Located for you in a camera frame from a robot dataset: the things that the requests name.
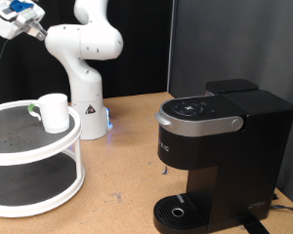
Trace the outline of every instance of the table surface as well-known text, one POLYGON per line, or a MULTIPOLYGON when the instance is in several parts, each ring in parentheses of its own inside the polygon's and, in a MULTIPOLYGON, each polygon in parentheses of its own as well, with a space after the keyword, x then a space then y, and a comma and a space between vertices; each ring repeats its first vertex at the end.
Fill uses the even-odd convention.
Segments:
MULTIPOLYGON (((82 141, 86 170, 81 190, 62 206, 22 218, 0 217, 0 233, 158 233, 153 207, 158 200, 186 191, 188 172, 168 168, 157 157, 154 114, 168 93, 105 99, 113 129, 82 141)), ((280 191, 273 204, 293 207, 280 191)), ((270 211, 262 223, 271 233, 293 233, 293 212, 270 211)), ((246 234, 242 227, 217 233, 246 234)))

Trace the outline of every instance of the button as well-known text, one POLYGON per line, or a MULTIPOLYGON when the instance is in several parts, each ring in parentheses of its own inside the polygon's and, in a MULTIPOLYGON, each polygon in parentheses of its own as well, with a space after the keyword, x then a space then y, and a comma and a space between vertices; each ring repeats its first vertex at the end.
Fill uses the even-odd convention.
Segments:
POLYGON ((175 104, 175 105, 174 105, 174 109, 175 109, 175 110, 180 110, 180 109, 181 109, 181 106, 180 106, 179 104, 175 104))
POLYGON ((231 127, 234 130, 239 130, 243 125, 243 121, 241 121, 240 119, 234 119, 231 123, 231 127))

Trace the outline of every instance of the black wall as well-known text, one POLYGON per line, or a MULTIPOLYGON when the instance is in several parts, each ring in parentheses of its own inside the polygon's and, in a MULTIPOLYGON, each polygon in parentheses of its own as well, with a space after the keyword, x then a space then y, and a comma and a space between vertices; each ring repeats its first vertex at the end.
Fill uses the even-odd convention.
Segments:
MULTIPOLYGON (((175 98, 208 81, 247 79, 293 104, 293 0, 175 1, 175 98)), ((293 200, 293 125, 277 187, 293 200)))
MULTIPOLYGON (((41 24, 80 24, 75 1, 39 1, 41 24)), ((109 0, 107 18, 124 39, 117 59, 89 60, 103 77, 104 98, 166 91, 172 0, 109 0)), ((0 37, 0 53, 5 39, 0 37)), ((49 93, 70 97, 67 75, 44 42, 23 33, 8 41, 0 61, 0 103, 37 99, 49 93)))

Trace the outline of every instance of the silver trim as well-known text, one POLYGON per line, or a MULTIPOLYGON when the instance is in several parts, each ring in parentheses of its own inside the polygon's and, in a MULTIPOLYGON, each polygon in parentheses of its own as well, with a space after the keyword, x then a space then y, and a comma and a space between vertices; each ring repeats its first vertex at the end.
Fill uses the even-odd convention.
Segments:
POLYGON ((161 104, 159 112, 155 114, 155 118, 164 130, 174 135, 184 137, 211 136, 236 132, 240 130, 243 126, 244 121, 239 116, 203 121, 189 121, 177 119, 166 114, 162 109, 163 105, 170 100, 171 99, 166 100, 161 104))
POLYGON ((184 203, 185 202, 185 200, 183 199, 182 195, 178 194, 176 196, 178 197, 180 203, 184 203))
POLYGON ((181 208, 174 208, 173 211, 172 211, 172 214, 173 214, 174 217, 182 217, 182 216, 184 216, 185 212, 184 212, 184 210, 181 209, 181 208), (181 214, 180 214, 180 215, 176 215, 176 214, 174 213, 175 211, 181 212, 181 214))

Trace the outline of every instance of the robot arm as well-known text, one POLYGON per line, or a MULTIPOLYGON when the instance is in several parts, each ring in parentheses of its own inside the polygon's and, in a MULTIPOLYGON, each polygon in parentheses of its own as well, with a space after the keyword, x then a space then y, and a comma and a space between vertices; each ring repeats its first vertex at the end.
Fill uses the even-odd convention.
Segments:
POLYGON ((39 21, 45 12, 30 0, 0 0, 0 36, 13 39, 22 32, 43 41, 47 32, 39 21))
POLYGON ((102 137, 107 132, 102 77, 85 59, 116 59, 123 49, 120 33, 107 21, 106 7, 107 0, 77 0, 74 14, 84 25, 50 27, 45 40, 49 53, 68 74, 72 107, 83 126, 82 139, 102 137))

